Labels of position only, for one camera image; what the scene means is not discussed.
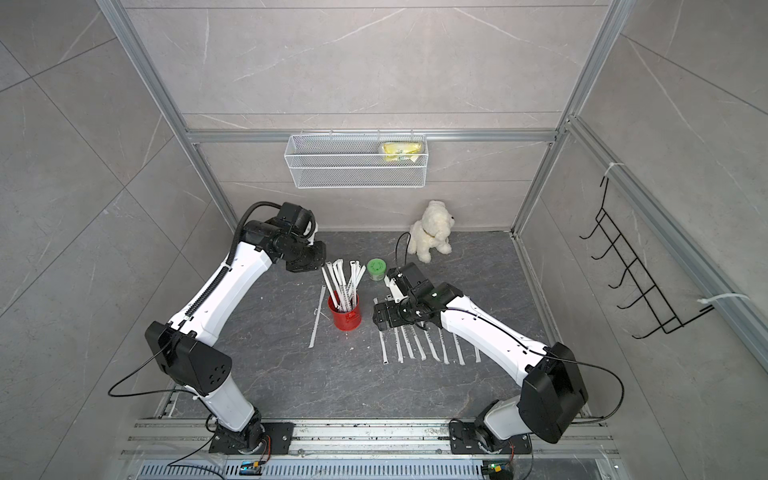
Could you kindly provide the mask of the bundle of white straws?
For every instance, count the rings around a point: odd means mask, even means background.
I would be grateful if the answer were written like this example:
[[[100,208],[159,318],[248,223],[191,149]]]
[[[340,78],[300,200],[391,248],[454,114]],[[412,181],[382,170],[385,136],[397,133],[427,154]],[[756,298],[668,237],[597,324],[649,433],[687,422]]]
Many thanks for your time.
[[[321,267],[321,272],[330,294],[337,292],[343,310],[349,311],[358,305],[357,290],[365,273],[358,260],[327,262]]]

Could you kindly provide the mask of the red cup container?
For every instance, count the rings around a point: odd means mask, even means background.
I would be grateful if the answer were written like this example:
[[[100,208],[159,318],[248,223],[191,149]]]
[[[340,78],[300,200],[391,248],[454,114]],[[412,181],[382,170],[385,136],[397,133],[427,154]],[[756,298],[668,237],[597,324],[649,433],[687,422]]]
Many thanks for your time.
[[[333,324],[337,329],[344,332],[349,332],[357,329],[360,326],[362,322],[362,316],[359,305],[349,311],[343,310],[342,304],[338,299],[336,291],[333,291],[329,295],[327,305],[331,311]]]

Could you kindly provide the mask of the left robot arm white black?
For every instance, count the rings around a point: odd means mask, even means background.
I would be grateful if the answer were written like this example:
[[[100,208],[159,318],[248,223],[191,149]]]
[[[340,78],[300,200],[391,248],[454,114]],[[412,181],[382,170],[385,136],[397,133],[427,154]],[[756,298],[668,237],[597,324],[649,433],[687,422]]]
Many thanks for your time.
[[[326,247],[314,240],[317,228],[313,212],[299,205],[252,204],[216,273],[184,309],[145,331],[160,370],[204,404],[217,421],[215,435],[241,453],[261,446],[261,416],[236,385],[232,359],[215,344],[245,294],[274,264],[283,261],[294,273],[324,265]]]

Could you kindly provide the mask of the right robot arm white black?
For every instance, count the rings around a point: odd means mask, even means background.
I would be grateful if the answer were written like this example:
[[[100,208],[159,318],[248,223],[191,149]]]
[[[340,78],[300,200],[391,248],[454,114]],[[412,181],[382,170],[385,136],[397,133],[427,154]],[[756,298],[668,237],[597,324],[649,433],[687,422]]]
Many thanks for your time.
[[[514,437],[533,434],[557,443],[588,400],[573,352],[547,346],[511,329],[457,287],[433,285],[415,263],[391,268],[384,278],[391,298],[374,307],[381,331],[425,322],[455,334],[498,364],[521,388],[518,396],[486,407],[474,422],[478,445],[489,453]]]

